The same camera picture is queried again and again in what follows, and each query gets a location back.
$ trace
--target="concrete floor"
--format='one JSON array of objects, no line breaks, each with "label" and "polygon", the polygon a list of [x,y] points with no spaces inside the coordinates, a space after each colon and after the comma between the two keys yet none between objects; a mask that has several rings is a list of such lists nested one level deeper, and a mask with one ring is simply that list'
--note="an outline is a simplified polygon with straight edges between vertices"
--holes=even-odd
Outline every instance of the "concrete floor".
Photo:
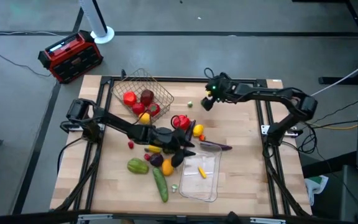
[{"label": "concrete floor", "polygon": [[[79,10],[75,0],[1,4],[4,2],[8,1],[0,0],[0,13],[5,15],[0,17],[0,30],[6,31],[71,31]],[[98,3],[107,25],[116,31],[358,32],[345,4],[290,0]],[[80,28],[90,30],[85,18]],[[0,54],[47,75],[37,54],[57,40],[59,37],[52,36],[0,36]],[[99,49],[104,62],[90,74],[118,75],[122,68],[127,72],[145,68],[155,76],[202,77],[203,69],[211,67],[233,78],[282,79],[285,86],[310,94],[323,87],[317,83],[318,77],[343,77],[358,67],[358,38],[116,36]],[[72,99],[78,96],[81,81],[79,78],[60,88],[24,213],[49,208],[58,152],[67,139],[58,125],[65,120]],[[0,215],[11,212],[54,84],[52,77],[39,77],[0,58],[0,138],[5,140],[0,146]],[[315,118],[319,118],[357,100],[358,86],[335,86],[316,98],[319,107]],[[357,106],[321,123],[355,118]],[[317,135],[325,158],[356,148],[355,129],[319,129]]]}]

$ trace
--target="plastic container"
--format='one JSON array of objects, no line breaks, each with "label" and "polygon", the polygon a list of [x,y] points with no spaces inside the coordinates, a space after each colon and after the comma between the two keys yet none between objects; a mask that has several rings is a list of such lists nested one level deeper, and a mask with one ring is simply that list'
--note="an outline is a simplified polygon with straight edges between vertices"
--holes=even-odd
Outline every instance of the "plastic container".
[{"label": "plastic container", "polygon": [[[218,197],[219,166],[222,149],[219,146],[200,146],[189,149],[195,156],[186,157],[183,161],[183,171],[179,184],[179,193],[188,198],[195,198],[205,202],[213,202]],[[198,167],[201,167],[204,179]]]}]

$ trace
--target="red toolbox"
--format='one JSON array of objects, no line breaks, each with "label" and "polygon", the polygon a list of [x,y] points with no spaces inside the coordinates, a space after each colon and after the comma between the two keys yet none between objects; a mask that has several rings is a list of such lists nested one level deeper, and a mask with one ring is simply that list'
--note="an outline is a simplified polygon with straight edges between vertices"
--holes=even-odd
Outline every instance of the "red toolbox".
[{"label": "red toolbox", "polygon": [[38,54],[38,60],[60,83],[70,83],[103,60],[91,34],[80,30]]}]

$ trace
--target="metal basket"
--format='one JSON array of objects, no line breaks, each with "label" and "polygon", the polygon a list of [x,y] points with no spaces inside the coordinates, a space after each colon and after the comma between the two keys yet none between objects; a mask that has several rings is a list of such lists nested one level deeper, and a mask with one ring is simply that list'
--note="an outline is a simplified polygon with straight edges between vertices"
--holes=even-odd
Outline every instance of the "metal basket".
[{"label": "metal basket", "polygon": [[122,81],[114,85],[111,91],[135,119],[138,119],[138,116],[133,113],[130,106],[124,104],[124,93],[127,91],[133,91],[136,94],[138,102],[140,101],[140,95],[144,90],[153,91],[153,102],[160,105],[160,112],[152,117],[152,123],[169,111],[170,105],[173,102],[173,96],[143,68],[136,70],[129,76],[127,76],[123,70],[122,77]]}]

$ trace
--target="eggplant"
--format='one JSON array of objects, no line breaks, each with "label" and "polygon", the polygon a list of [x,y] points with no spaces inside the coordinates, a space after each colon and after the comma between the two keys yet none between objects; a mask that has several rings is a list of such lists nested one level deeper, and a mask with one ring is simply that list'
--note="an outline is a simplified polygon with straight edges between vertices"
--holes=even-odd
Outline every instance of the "eggplant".
[{"label": "eggplant", "polygon": [[219,143],[211,142],[211,141],[201,141],[200,145],[202,145],[202,146],[211,146],[211,145],[219,146],[220,148],[222,148],[222,151],[227,151],[227,150],[230,150],[233,148],[228,145],[223,145],[223,144],[219,144]]},{"label": "eggplant", "polygon": [[164,161],[164,158],[159,153],[154,153],[150,157],[150,164],[152,164],[155,167],[161,166],[163,161]]},{"label": "eggplant", "polygon": [[193,129],[196,126],[196,120],[191,121],[189,128],[186,130],[185,139],[186,141],[191,141],[193,135]]}]

